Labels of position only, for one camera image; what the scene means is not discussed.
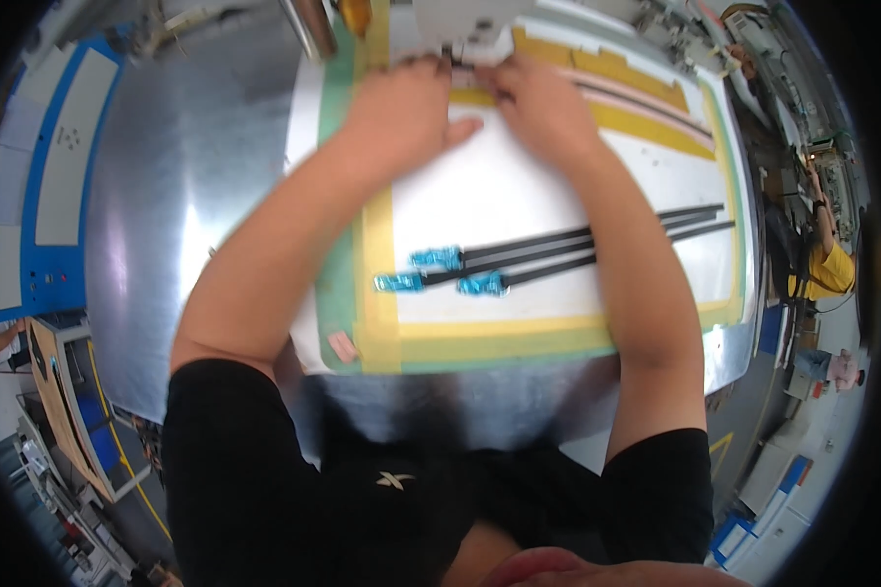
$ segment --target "person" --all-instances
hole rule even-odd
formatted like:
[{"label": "person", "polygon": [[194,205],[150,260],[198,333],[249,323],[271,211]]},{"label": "person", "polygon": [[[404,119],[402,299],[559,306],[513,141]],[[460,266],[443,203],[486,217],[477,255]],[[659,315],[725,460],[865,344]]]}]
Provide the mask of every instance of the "person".
[{"label": "person", "polygon": [[864,384],[864,369],[858,369],[858,361],[846,348],[838,355],[802,349],[796,353],[793,364],[817,382],[835,382],[835,389],[840,392]]},{"label": "person", "polygon": [[[812,186],[810,194],[815,242],[804,243],[789,226],[784,213],[775,205],[768,205],[765,218],[772,234],[768,235],[767,247],[770,250],[774,286],[782,288],[786,284],[789,296],[799,294],[816,301],[845,295],[855,287],[855,252],[849,255],[842,249],[829,196],[822,191],[819,175],[811,162],[807,163],[806,170]],[[799,262],[803,246],[810,247],[806,260],[808,271],[800,280],[800,291],[797,292],[797,276],[791,274],[791,266],[794,268]]]},{"label": "person", "polygon": [[549,66],[514,54],[476,76],[591,223],[621,369],[602,475],[548,442],[436,451],[325,422],[320,469],[301,456],[273,364],[329,246],[367,199],[483,125],[448,120],[449,60],[406,60],[369,73],[340,130],[271,190],[189,295],[162,436],[185,584],[742,584],[699,565],[713,526],[702,335],[653,209]]},{"label": "person", "polygon": [[13,371],[29,362],[29,351],[23,348],[20,335],[26,332],[26,320],[0,322],[0,364],[9,363]]}]

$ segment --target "black t-shirt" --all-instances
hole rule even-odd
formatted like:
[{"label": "black t-shirt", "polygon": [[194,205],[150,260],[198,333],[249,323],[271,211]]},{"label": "black t-shirt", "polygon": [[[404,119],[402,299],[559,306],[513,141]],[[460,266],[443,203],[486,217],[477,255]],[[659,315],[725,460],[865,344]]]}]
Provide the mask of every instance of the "black t-shirt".
[{"label": "black t-shirt", "polygon": [[707,435],[643,440],[598,476],[557,447],[419,458],[386,449],[306,463],[277,387],[234,361],[170,381],[167,517],[185,584],[436,585],[482,519],[523,548],[594,563],[700,563],[710,537]]}]

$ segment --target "wooden board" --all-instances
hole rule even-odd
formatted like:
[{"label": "wooden board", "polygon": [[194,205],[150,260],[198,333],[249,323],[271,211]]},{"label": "wooden board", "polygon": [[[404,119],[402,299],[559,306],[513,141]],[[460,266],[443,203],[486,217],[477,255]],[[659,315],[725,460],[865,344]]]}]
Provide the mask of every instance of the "wooden board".
[{"label": "wooden board", "polygon": [[[82,439],[79,431],[72,428],[69,417],[66,414],[66,405],[63,399],[65,391],[59,389],[55,382],[55,377],[52,375],[51,358],[55,357],[58,364],[61,364],[66,358],[57,356],[58,346],[55,343],[55,335],[52,331],[38,320],[26,318],[26,337],[31,339],[34,336],[35,342],[38,344],[46,362],[47,378],[43,379],[42,373],[39,371],[34,354],[35,345],[30,340],[29,349],[30,356],[33,359],[33,379],[35,379],[36,388],[39,390],[39,397],[42,399],[43,408],[46,410],[46,417],[48,418],[49,426],[52,428],[52,434],[55,436],[55,442],[58,444],[59,450],[72,462],[75,469],[97,489],[98,494],[113,502],[114,499],[108,492],[107,487],[105,487],[104,482],[92,471],[91,465],[82,454],[82,449],[79,446],[80,440],[82,440],[82,446],[85,447],[86,451],[94,450],[91,446],[91,440]],[[70,408],[74,418],[82,417],[77,404],[71,405]]]}]

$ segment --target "yellow shirt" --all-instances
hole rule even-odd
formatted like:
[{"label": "yellow shirt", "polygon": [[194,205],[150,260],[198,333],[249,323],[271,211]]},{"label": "yellow shirt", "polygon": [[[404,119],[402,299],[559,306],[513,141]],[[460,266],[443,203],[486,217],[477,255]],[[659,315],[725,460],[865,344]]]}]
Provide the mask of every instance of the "yellow shirt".
[{"label": "yellow shirt", "polygon": [[[842,250],[839,243],[833,245],[833,251],[823,262],[822,243],[817,243],[809,253],[809,274],[813,279],[806,282],[803,295],[813,301],[820,298],[834,298],[845,294],[855,283],[855,264]],[[796,288],[796,275],[790,275],[789,294],[793,295]]]}]

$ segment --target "blue clip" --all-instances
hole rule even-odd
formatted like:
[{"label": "blue clip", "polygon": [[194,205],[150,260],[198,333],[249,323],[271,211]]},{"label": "blue clip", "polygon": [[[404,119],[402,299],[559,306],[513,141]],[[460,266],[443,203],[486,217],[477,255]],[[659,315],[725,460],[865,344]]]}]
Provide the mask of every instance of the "blue clip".
[{"label": "blue clip", "polygon": [[421,277],[421,273],[380,273],[372,281],[376,291],[421,291],[424,288]]},{"label": "blue clip", "polygon": [[460,247],[443,247],[440,249],[424,249],[412,252],[408,256],[411,267],[424,269],[440,265],[447,271],[456,271],[463,268],[460,261]]},{"label": "blue clip", "polygon": [[486,275],[463,277],[457,281],[457,290],[465,296],[499,296],[504,298],[509,288],[503,286],[503,276],[498,271]]}]

